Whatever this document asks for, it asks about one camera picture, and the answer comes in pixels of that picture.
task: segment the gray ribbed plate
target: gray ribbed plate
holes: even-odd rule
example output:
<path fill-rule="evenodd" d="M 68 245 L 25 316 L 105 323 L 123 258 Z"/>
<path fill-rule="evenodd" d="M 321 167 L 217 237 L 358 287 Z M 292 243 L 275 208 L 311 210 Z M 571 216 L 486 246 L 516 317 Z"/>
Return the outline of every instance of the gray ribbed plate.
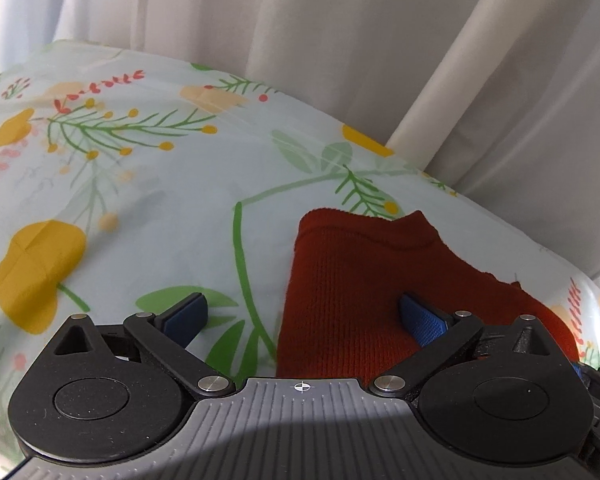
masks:
<path fill-rule="evenodd" d="M 434 441 L 405 402 L 368 394 L 355 380 L 249 379 L 238 394 L 199 402 L 170 441 L 144 456 L 88 468 L 34 458 L 13 478 L 590 480 L 593 476 L 571 459 L 532 468 L 472 462 Z"/>

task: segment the white crosshair symbol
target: white crosshair symbol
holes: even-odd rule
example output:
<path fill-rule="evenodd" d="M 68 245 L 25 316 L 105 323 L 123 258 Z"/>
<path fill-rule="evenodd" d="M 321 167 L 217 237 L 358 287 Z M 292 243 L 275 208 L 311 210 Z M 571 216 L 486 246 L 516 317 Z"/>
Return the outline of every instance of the white crosshair symbol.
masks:
<path fill-rule="evenodd" d="M 310 384 L 307 384 L 307 383 L 298 383 L 298 384 L 294 384 L 293 388 L 299 392 L 306 392 L 309 388 L 315 388 L 315 386 L 311 386 Z"/>

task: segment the ribbed knit fabric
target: ribbed knit fabric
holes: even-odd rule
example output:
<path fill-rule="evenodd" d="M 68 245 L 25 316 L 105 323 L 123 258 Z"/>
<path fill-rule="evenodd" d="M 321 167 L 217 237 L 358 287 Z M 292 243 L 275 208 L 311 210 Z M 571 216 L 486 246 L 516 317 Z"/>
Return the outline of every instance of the ribbed knit fabric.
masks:
<path fill-rule="evenodd" d="M 450 314 L 468 310 L 486 324 L 533 314 L 578 360 L 570 330 L 553 312 L 458 258 L 420 211 L 387 221 L 318 209 L 299 225 L 277 377 L 357 377 L 367 384 L 413 354 L 419 346 L 398 315 L 405 292 Z"/>

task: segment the white curtain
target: white curtain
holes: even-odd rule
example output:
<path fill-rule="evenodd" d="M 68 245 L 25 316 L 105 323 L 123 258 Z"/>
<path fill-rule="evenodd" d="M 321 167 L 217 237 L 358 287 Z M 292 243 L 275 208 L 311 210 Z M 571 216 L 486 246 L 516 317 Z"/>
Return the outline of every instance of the white curtain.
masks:
<path fill-rule="evenodd" d="M 397 152 L 600 284 L 600 0 L 0 0 L 0 72 L 62 38 L 397 128 Z"/>

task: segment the silver screw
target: silver screw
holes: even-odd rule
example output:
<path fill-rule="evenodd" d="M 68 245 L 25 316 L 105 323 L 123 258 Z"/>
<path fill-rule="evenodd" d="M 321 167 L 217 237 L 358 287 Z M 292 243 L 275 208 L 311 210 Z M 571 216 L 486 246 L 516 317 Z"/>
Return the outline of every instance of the silver screw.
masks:
<path fill-rule="evenodd" d="M 227 378 L 219 375 L 209 375 L 198 381 L 198 387 L 204 392 L 221 392 L 229 386 Z"/>
<path fill-rule="evenodd" d="M 397 375 L 381 375 L 374 384 L 382 392 L 397 392 L 405 387 L 404 379 Z"/>

